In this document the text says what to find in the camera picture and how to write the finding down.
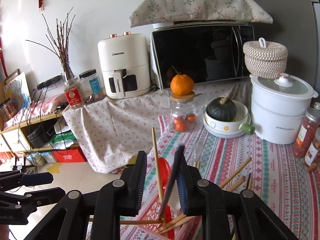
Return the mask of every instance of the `woven basket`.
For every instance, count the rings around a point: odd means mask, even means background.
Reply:
[[[244,61],[251,74],[262,78],[277,78],[287,66],[288,50],[279,43],[248,41],[243,45]]]

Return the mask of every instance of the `microwave oven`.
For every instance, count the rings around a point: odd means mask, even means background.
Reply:
[[[187,74],[195,83],[249,76],[243,44],[254,41],[253,27],[233,23],[177,24],[151,34],[151,67],[157,85],[170,87],[176,73]]]

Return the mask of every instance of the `green pumpkin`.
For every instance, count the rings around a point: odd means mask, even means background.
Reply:
[[[206,108],[207,114],[218,121],[232,122],[237,115],[236,104],[229,98],[216,98]]]

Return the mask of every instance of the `pumpkin stem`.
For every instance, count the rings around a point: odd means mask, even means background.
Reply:
[[[226,103],[226,101],[228,100],[228,98],[221,98],[219,103],[224,105]]]
[[[174,66],[171,66],[171,67],[174,69],[174,71],[176,72],[177,75],[181,74],[181,72],[178,72]]]

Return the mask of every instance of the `basket handle loop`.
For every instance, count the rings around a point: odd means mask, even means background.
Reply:
[[[264,38],[259,38],[259,44],[262,48],[267,47],[266,40]]]

